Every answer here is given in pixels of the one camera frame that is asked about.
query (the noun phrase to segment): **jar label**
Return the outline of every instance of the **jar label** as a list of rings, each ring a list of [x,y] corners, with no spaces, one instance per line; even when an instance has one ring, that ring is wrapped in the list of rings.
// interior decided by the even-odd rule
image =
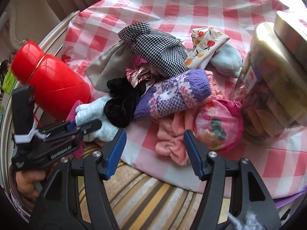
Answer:
[[[245,75],[243,79],[243,85],[245,87],[245,90],[247,93],[250,92],[250,90],[254,87],[254,85],[257,82],[256,75],[253,71],[252,66],[249,67],[247,74]]]

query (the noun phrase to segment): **black scrunchie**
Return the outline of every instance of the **black scrunchie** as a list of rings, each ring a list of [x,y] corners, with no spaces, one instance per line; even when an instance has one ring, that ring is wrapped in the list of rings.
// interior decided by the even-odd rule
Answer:
[[[109,80],[106,86],[113,98],[106,103],[103,112],[112,125],[125,128],[134,119],[134,111],[146,91],[146,83],[142,81],[133,88],[126,78],[115,78]]]

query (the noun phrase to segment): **screw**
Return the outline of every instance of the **screw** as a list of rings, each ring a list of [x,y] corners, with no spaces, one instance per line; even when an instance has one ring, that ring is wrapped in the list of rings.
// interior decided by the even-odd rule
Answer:
[[[101,155],[101,152],[98,151],[98,150],[96,150],[96,151],[93,152],[92,155],[93,155],[94,157],[99,157],[99,156]]]
[[[61,162],[62,163],[67,163],[68,162],[68,157],[67,156],[64,156],[61,158]]]
[[[248,163],[249,163],[249,159],[246,158],[246,157],[243,157],[243,158],[242,158],[242,162],[243,162],[244,164],[248,164]]]
[[[217,157],[217,153],[214,152],[214,151],[210,151],[209,156],[212,157],[212,158],[215,158],[215,157]]]

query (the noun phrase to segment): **red and white tablecloth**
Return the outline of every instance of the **red and white tablecloth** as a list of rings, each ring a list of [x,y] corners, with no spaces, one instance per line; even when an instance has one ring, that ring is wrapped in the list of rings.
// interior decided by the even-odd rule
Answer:
[[[249,50],[255,25],[274,22],[276,10],[288,8],[278,0],[102,0],[75,17],[68,29],[62,59],[89,83],[84,69],[103,51],[118,42],[117,33],[127,25],[147,21],[151,27],[169,32],[192,47],[191,28],[215,27],[230,36],[242,57]],[[215,75],[225,94],[233,79]],[[103,95],[92,88],[93,98]],[[133,167],[176,186],[202,192],[205,183],[194,175],[191,166],[180,167],[170,158],[155,153],[158,127],[149,119],[127,127],[128,141],[122,160]],[[274,198],[302,190],[307,182],[307,131],[298,131],[269,148],[253,146],[242,140],[225,158],[248,157]],[[230,193],[228,179],[225,195]]]

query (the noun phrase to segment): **red bottle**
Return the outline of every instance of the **red bottle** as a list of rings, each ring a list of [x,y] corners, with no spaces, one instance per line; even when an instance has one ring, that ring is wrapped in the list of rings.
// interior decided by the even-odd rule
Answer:
[[[45,54],[32,41],[18,51],[11,68],[20,83],[35,86],[37,105],[58,121],[66,119],[77,100],[90,102],[89,85],[64,62]]]

